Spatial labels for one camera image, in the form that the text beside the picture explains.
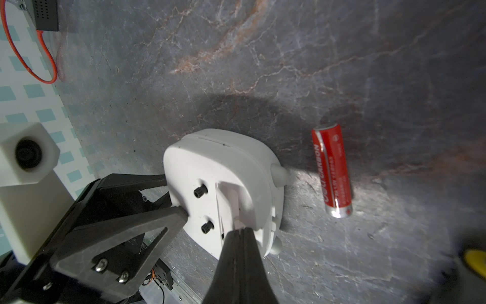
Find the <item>red cable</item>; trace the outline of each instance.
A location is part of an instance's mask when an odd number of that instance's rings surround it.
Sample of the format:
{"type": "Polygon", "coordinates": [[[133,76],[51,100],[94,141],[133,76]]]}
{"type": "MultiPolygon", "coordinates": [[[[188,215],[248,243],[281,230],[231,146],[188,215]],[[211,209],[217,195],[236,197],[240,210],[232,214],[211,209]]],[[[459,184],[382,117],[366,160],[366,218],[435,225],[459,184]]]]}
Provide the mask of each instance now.
{"type": "Polygon", "coordinates": [[[46,81],[36,74],[27,66],[25,63],[24,59],[22,56],[17,51],[17,48],[14,45],[14,42],[12,41],[12,37],[10,37],[10,31],[8,30],[7,26],[7,17],[5,15],[5,0],[0,0],[0,11],[1,11],[1,23],[3,25],[3,30],[5,31],[5,35],[7,36],[8,43],[10,43],[10,46],[12,47],[12,50],[14,50],[15,55],[17,58],[20,60],[21,64],[24,66],[24,68],[30,73],[30,75],[34,76],[38,81],[43,82],[45,84],[50,85],[51,83],[54,83],[57,79],[57,68],[56,68],[56,63],[54,62],[54,59],[51,56],[51,53],[46,47],[46,44],[44,43],[44,38],[42,38],[42,33],[43,31],[37,30],[37,38],[39,39],[40,46],[46,52],[47,57],[49,58],[49,61],[51,62],[52,65],[52,71],[54,72],[54,76],[52,77],[52,80],[46,81]]]}

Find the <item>white plastic housing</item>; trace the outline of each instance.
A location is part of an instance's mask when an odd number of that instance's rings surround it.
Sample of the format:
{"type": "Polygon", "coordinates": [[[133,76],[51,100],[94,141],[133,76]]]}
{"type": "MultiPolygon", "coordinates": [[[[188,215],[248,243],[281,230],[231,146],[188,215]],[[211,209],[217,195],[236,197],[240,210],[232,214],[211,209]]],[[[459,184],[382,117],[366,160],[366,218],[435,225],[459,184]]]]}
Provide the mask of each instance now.
{"type": "Polygon", "coordinates": [[[73,203],[52,170],[59,148],[41,123],[0,124],[0,224],[19,263],[27,265],[73,203]],[[22,169],[15,158],[17,143],[35,141],[40,164],[22,169]]]}
{"type": "Polygon", "coordinates": [[[40,182],[59,159],[59,148],[41,123],[0,124],[0,187],[40,182]],[[15,158],[15,148],[21,139],[36,142],[42,150],[40,164],[24,170],[15,158]]]}
{"type": "MultiPolygon", "coordinates": [[[[230,131],[202,130],[167,148],[164,170],[172,203],[189,213],[184,230],[202,248],[219,259],[227,233],[251,227],[261,256],[270,253],[288,174],[265,144],[230,131]],[[197,198],[193,192],[201,185],[208,192],[197,198]],[[204,234],[208,221],[214,229],[204,234]]],[[[277,243],[272,253],[281,250],[277,243]]]]}

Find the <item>black knurled knob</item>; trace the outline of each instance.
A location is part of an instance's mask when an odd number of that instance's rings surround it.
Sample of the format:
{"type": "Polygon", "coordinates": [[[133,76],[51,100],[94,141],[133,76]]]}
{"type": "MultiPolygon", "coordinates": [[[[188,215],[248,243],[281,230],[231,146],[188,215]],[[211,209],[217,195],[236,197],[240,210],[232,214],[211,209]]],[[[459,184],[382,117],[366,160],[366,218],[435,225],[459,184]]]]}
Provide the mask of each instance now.
{"type": "Polygon", "coordinates": [[[196,188],[196,190],[194,190],[194,196],[197,198],[203,196],[204,193],[208,193],[208,189],[206,188],[205,185],[202,185],[201,187],[196,188]]]}
{"type": "Polygon", "coordinates": [[[208,221],[206,224],[201,226],[201,230],[204,234],[207,234],[211,229],[214,229],[214,225],[211,223],[211,221],[208,221]]]}

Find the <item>yellow object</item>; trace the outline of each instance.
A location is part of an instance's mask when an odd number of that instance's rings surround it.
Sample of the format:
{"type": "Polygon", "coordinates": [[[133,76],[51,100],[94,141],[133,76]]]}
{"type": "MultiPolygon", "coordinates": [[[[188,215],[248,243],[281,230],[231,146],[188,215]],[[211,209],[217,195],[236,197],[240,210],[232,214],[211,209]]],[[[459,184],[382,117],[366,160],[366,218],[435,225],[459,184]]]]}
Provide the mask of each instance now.
{"type": "Polygon", "coordinates": [[[472,270],[486,279],[486,252],[481,250],[467,250],[464,261],[472,270]]]}

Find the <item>camera lens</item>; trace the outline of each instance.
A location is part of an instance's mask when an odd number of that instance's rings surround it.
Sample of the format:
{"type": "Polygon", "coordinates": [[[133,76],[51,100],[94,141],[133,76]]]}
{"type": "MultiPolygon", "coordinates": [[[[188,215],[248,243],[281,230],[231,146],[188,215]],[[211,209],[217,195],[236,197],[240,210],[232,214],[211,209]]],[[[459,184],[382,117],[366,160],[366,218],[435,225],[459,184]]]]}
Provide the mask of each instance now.
{"type": "Polygon", "coordinates": [[[40,164],[42,150],[36,142],[30,139],[23,139],[17,144],[15,158],[22,169],[32,169],[40,164]]]}

